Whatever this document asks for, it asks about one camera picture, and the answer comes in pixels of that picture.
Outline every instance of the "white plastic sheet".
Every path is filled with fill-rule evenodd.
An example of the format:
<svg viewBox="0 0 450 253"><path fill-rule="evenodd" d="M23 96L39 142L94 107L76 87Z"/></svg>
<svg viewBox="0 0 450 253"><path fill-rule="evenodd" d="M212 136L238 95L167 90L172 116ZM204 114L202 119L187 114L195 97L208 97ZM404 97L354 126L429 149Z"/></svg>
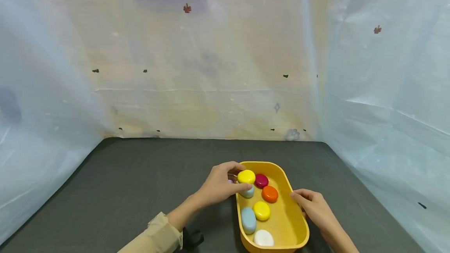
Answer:
<svg viewBox="0 0 450 253"><path fill-rule="evenodd" d="M450 251L449 6L0 0L0 243L115 135L326 141Z"/></svg>

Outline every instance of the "white oval stone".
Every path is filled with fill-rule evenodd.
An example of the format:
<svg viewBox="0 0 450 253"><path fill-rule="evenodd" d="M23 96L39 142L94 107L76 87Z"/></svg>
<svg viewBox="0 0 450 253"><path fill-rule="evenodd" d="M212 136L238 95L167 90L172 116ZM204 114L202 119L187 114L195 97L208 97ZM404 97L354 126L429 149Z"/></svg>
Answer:
<svg viewBox="0 0 450 253"><path fill-rule="evenodd" d="M273 246L273 237L267 230L258 230L254 235L254 243L260 246Z"/></svg>

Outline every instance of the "dark gray table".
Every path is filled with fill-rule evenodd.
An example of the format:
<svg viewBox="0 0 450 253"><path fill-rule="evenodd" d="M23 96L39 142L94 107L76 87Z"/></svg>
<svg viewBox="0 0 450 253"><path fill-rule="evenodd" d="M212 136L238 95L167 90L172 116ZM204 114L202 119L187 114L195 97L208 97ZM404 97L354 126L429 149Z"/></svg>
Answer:
<svg viewBox="0 0 450 253"><path fill-rule="evenodd" d="M213 165L272 161L292 187L319 191L361 252L423 252L378 200L323 143L175 139L104 140L66 184L5 244L1 253L113 253L195 192ZM199 212L189 230L197 252L245 252L235 199ZM308 221L300 252L331 252Z"/></svg>

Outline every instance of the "light blue oval stone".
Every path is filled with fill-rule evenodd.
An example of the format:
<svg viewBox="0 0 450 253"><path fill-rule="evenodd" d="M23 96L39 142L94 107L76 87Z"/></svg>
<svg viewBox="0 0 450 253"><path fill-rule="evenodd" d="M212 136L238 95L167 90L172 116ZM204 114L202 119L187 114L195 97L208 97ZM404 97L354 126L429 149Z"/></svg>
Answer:
<svg viewBox="0 0 450 253"><path fill-rule="evenodd" d="M253 209L245 207L241 211L241 221L244 232L251 235L256 230L256 216Z"/></svg>
<svg viewBox="0 0 450 253"><path fill-rule="evenodd" d="M252 188L249 189L248 191L241 191L240 194L241 196L245 197L245 198L251 198L253 197L253 194L255 193L255 187L252 185Z"/></svg>

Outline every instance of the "plastic pebble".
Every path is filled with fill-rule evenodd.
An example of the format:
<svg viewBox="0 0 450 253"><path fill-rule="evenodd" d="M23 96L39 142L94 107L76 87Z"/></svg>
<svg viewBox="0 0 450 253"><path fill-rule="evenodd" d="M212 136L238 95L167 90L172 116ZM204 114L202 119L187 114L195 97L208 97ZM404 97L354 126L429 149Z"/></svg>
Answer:
<svg viewBox="0 0 450 253"><path fill-rule="evenodd" d="M241 211L242 228L244 232L251 235L256 230L255 212L250 207L245 207Z"/></svg>
<svg viewBox="0 0 450 253"><path fill-rule="evenodd" d="M264 187L262 190L263 191L261 192L261 196L263 197L264 200L266 200L266 202L270 203L276 202L276 200L278 199L278 191L274 187L268 185Z"/></svg>
<svg viewBox="0 0 450 253"><path fill-rule="evenodd" d="M260 189L264 188L266 185L269 185L269 179L267 179L267 177L263 174L256 174L255 185Z"/></svg>
<svg viewBox="0 0 450 253"><path fill-rule="evenodd" d="M239 183L253 184L255 182L255 173L251 170L240 171L237 175Z"/></svg>
<svg viewBox="0 0 450 253"><path fill-rule="evenodd" d="M245 198L251 198L255 194L255 188L252 185L251 189L249 189L248 191L241 191L240 194L241 194L241 196L243 196Z"/></svg>
<svg viewBox="0 0 450 253"><path fill-rule="evenodd" d="M260 246L274 246L273 237L267 230L258 230L254 235L254 243Z"/></svg>
<svg viewBox="0 0 450 253"><path fill-rule="evenodd" d="M270 207L263 201L255 203L254 212L256 218L260 221L265 221L270 217Z"/></svg>

